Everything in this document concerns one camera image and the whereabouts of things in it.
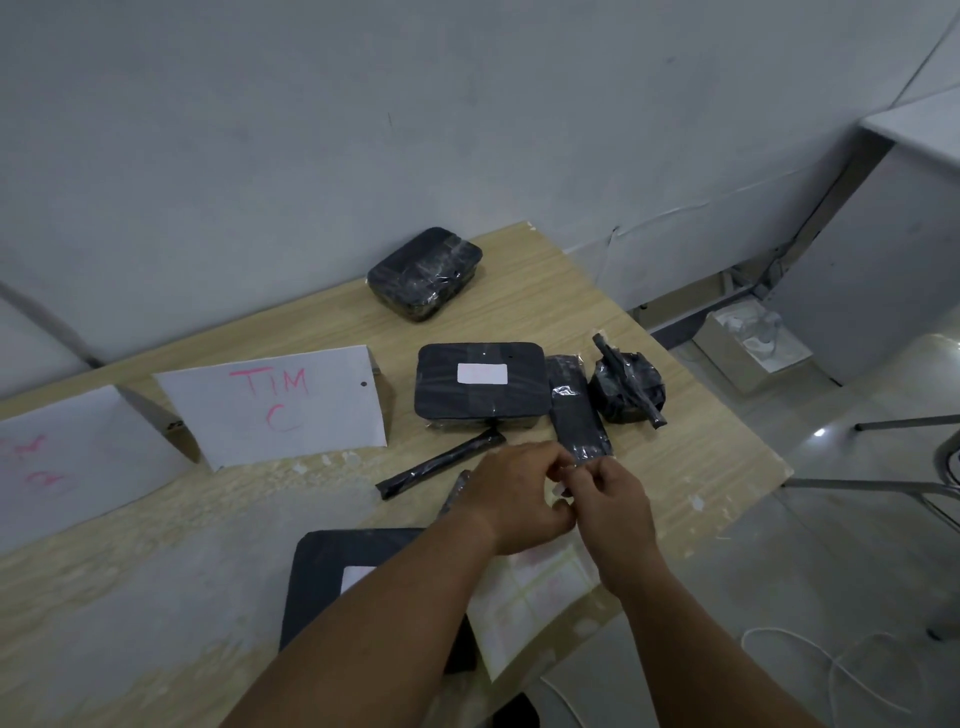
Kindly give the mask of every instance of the white box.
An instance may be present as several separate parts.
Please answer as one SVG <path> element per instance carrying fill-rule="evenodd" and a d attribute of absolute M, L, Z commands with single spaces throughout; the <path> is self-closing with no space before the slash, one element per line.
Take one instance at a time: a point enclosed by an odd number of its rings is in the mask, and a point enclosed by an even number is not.
<path fill-rule="evenodd" d="M 745 395 L 803 366 L 813 355 L 800 339 L 786 328 L 781 328 L 773 355 L 759 359 L 727 331 L 722 323 L 730 316 L 750 318 L 762 316 L 766 311 L 757 299 L 743 299 L 709 313 L 703 326 L 693 337 L 694 343 L 703 350 L 716 368 Z"/>

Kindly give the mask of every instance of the wood grain surface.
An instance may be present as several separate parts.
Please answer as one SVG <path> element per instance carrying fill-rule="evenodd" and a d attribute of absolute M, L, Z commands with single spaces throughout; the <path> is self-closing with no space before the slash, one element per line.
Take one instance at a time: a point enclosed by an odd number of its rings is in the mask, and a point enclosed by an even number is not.
<path fill-rule="evenodd" d="M 548 354 L 580 353 L 588 373 L 597 358 L 589 338 L 597 329 L 621 350 L 643 352 L 666 383 L 669 425 L 656 432 L 648 424 L 607 429 L 616 456 L 646 485 L 668 556 L 691 554 L 698 542 L 713 538 L 789 475 L 779 457 L 531 225 L 514 225 L 474 242 L 484 251 L 474 281 L 427 322 L 401 319 L 364 281 L 355 280 L 0 403 L 0 419 L 6 419 L 99 386 L 123 384 L 169 407 L 153 373 L 367 344 L 382 371 L 376 379 L 389 444 L 217 473 L 202 462 L 137 502 L 0 558 L 0 715 L 5 725 L 217 724 L 276 655 L 276 639 L 252 628 L 244 639 L 235 639 L 246 634 L 248 616 L 237 617 L 227 600 L 247 597 L 225 593 L 223 619 L 237 622 L 230 625 L 232 637 L 217 630 L 190 633 L 187 641 L 196 649 L 188 658 L 144 659 L 140 653 L 162 652 L 168 643 L 184 639 L 191 618 L 183 612 L 189 612 L 191 595 L 203 587 L 183 583 L 174 590 L 181 594 L 170 595 L 161 589 L 164 570 L 189 561 L 192 545 L 207 543 L 204 534 L 245 523 L 249 538 L 240 543 L 231 536 L 217 542 L 215 557 L 206 554 L 204 558 L 214 558 L 215 568 L 207 569 L 204 579 L 216 584 L 225 573 L 240 573 L 238 560 L 274 559 L 278 575 L 270 589 L 249 597 L 249 619 L 268 627 L 276 621 L 278 636 L 278 615 L 267 613 L 277 603 L 282 606 L 283 565 L 289 573 L 292 548 L 284 542 L 278 553 L 256 551 L 258 529 L 271 528 L 278 513 L 285 514 L 284 523 L 300 529 L 290 536 L 293 544 L 313 523 L 306 516 L 298 521 L 298 513 L 310 512 L 298 506 L 301 501 L 317 508 L 320 527 L 426 526 L 433 521 L 459 469 L 390 502 L 371 494 L 378 480 L 471 436 L 427 427 L 414 413 L 417 352 L 424 344 L 533 341 Z M 547 418 L 532 429 L 505 434 L 512 443 L 554 436 Z M 475 464 L 476 459 L 464 467 Z M 364 507 L 351 510 L 348 505 L 355 500 Z M 262 548 L 269 550 L 274 543 L 265 538 Z M 234 544 L 235 550 L 225 544 Z M 156 592 L 150 588 L 154 582 Z M 269 609 L 260 609 L 258 599 L 269 600 Z M 111 600 L 119 606 L 104 612 L 101 607 Z M 142 628 L 136 622 L 141 607 L 153 620 Z M 427 724 L 475 725 L 618 612 L 618 602 L 598 589 L 556 619 L 495 684 L 482 668 L 445 678 Z M 128 632 L 122 625 L 113 630 L 104 624 L 91 636 L 90 625 L 99 624 L 91 621 L 95 614 L 123 617 L 130 623 Z M 129 630 L 152 635 L 138 654 L 125 651 Z M 90 662 L 89 655 L 96 660 Z M 123 679 L 73 674 L 83 664 L 91 665 L 90 672 L 106 665 L 126 674 Z M 92 687 L 85 688 L 84 680 Z M 110 690 L 103 689 L 105 681 Z"/>

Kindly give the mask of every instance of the cable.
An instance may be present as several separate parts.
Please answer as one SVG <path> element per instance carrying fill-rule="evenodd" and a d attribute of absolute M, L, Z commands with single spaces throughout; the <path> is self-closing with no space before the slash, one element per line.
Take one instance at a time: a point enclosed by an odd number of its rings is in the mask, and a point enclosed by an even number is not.
<path fill-rule="evenodd" d="M 897 637 L 890 634 L 889 632 L 875 632 L 872 635 L 867 635 L 865 638 L 855 643 L 852 647 L 848 647 L 846 650 L 841 652 L 837 657 L 833 657 L 833 655 L 831 655 L 829 652 L 823 649 L 820 645 L 816 644 L 812 640 L 808 640 L 803 635 L 798 635 L 796 632 L 791 632 L 788 629 L 781 629 L 780 627 L 754 627 L 753 629 L 748 629 L 746 632 L 743 633 L 743 637 L 740 638 L 740 647 L 743 649 L 744 652 L 747 652 L 747 646 L 746 646 L 747 638 L 753 634 L 756 634 L 757 632 L 777 632 L 782 635 L 787 635 L 788 637 L 792 637 L 795 640 L 800 640 L 803 643 L 809 644 L 811 647 L 813 647 L 818 652 L 823 654 L 828 660 L 830 660 L 830 669 L 827 673 L 827 701 L 830 706 L 830 720 L 833 723 L 833 728 L 838 728 L 838 725 L 839 725 L 836 717 L 836 707 L 833 704 L 833 672 L 835 669 L 839 669 L 841 672 L 847 675 L 847 677 L 849 677 L 858 688 L 860 688 L 862 691 L 867 693 L 870 697 L 872 697 L 875 700 L 878 700 L 879 702 L 883 703 L 885 706 L 887 706 L 891 710 L 897 711 L 898 713 L 902 713 L 906 716 L 912 716 L 917 711 L 920 710 L 920 707 L 924 703 L 924 697 L 926 694 L 926 680 L 924 679 L 924 672 L 921 670 L 920 664 L 913 658 L 913 656 L 910 654 L 909 650 L 906 649 L 903 643 Z M 917 676 L 920 678 L 920 701 L 919 701 L 920 705 L 918 705 L 916 708 L 914 709 L 905 708 L 904 706 L 898 705 L 892 700 L 887 700 L 887 698 L 883 697 L 877 692 L 874 692 L 873 690 L 868 688 L 866 685 L 864 685 L 856 675 L 854 675 L 852 672 L 850 672 L 848 669 L 846 669 L 845 667 L 843 667 L 843 665 L 840 664 L 841 661 L 844 659 L 844 657 L 846 657 L 848 654 L 856 650 L 860 645 L 864 644 L 868 640 L 873 640 L 873 639 L 887 639 L 893 643 L 903 646 L 903 651 L 906 653 L 907 657 L 910 659 L 910 662 L 913 663 L 914 669 L 917 670 Z"/>
<path fill-rule="evenodd" d="M 563 702 L 564 705 L 566 706 L 566 709 L 569 710 L 569 711 L 570 711 L 570 714 L 573 716 L 573 719 L 577 721 L 577 725 L 579 725 L 580 728 L 587 728 L 587 724 L 584 723 L 584 720 L 580 717 L 580 715 L 579 715 L 579 714 L 577 713 L 577 711 L 574 709 L 574 707 L 573 707 L 573 705 L 570 703 L 570 701 L 566 699 L 566 695 L 564 695 L 562 692 L 560 692 L 560 688 L 558 688 L 556 685 L 554 685 L 554 684 L 551 683 L 549 680 L 547 680 L 546 677 L 544 677 L 543 675 L 540 676 L 540 681 L 541 681 L 547 688 L 549 688 L 551 691 L 553 691 L 553 694 L 555 694 L 557 697 L 559 697 L 559 698 L 562 700 L 562 702 Z"/>

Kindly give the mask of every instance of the paper sheet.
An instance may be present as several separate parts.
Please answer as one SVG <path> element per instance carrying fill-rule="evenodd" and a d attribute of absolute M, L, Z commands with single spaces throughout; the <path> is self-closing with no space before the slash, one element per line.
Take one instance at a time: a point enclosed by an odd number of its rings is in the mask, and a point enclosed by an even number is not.
<path fill-rule="evenodd" d="M 155 377 L 213 470 L 387 445 L 364 346 Z"/>
<path fill-rule="evenodd" d="M 340 581 L 340 594 L 356 584 L 376 567 L 344 567 L 344 577 Z"/>
<path fill-rule="evenodd" d="M 0 553 L 102 516 L 192 466 L 115 387 L 0 422 Z"/>
<path fill-rule="evenodd" d="M 467 607 L 470 627 L 491 680 L 540 630 L 600 584 L 574 529 L 543 546 L 494 559 Z"/>

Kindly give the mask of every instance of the plastic wrap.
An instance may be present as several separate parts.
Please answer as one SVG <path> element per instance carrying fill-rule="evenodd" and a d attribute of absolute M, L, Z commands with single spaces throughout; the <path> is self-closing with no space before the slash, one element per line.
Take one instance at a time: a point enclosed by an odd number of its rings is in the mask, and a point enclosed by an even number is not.
<path fill-rule="evenodd" d="M 384 500 L 389 500 L 392 497 L 399 496 L 404 491 L 409 490 L 434 473 L 439 473 L 457 463 L 461 463 L 478 452 L 483 452 L 485 449 L 505 445 L 506 442 L 507 438 L 491 427 L 473 439 L 467 440 L 462 445 L 458 445 L 456 448 L 442 452 L 436 457 L 432 457 L 408 471 L 398 473 L 393 477 L 377 483 L 376 489 L 380 491 L 380 497 Z"/>
<path fill-rule="evenodd" d="M 390 308 L 424 321 L 464 289 L 483 251 L 443 228 L 430 228 L 367 273 L 367 285 Z"/>
<path fill-rule="evenodd" d="M 568 354 L 547 356 L 546 372 L 552 400 L 550 421 L 560 444 L 577 462 L 613 455 L 607 430 L 590 402 L 580 357 Z"/>
<path fill-rule="evenodd" d="M 660 411 L 666 403 L 666 387 L 656 367 L 638 352 L 621 353 L 610 346 L 603 333 L 593 337 L 603 358 L 590 379 L 593 406 L 609 423 L 623 424 L 649 420 L 657 429 L 666 425 Z"/>
<path fill-rule="evenodd" d="M 340 596 L 346 567 L 378 567 L 408 546 L 422 530 L 370 528 L 314 531 L 301 538 L 290 569 L 280 628 L 280 649 L 284 649 Z M 464 616 L 446 659 L 444 673 L 465 672 L 476 667 L 476 640 Z"/>
<path fill-rule="evenodd" d="M 528 342 L 428 344 L 414 410 L 432 423 L 532 425 L 550 411 L 543 349 Z"/>
<path fill-rule="evenodd" d="M 467 486 L 467 481 L 470 479 L 470 473 L 472 473 L 472 471 L 460 471 L 460 474 L 457 475 L 457 482 L 453 484 L 449 494 L 447 494 L 444 505 L 441 506 L 440 513 L 437 514 L 437 518 L 442 516 L 444 513 L 447 513 L 450 510 L 450 506 L 453 505 L 453 501 L 460 497 L 460 494 L 464 492 L 464 488 Z"/>

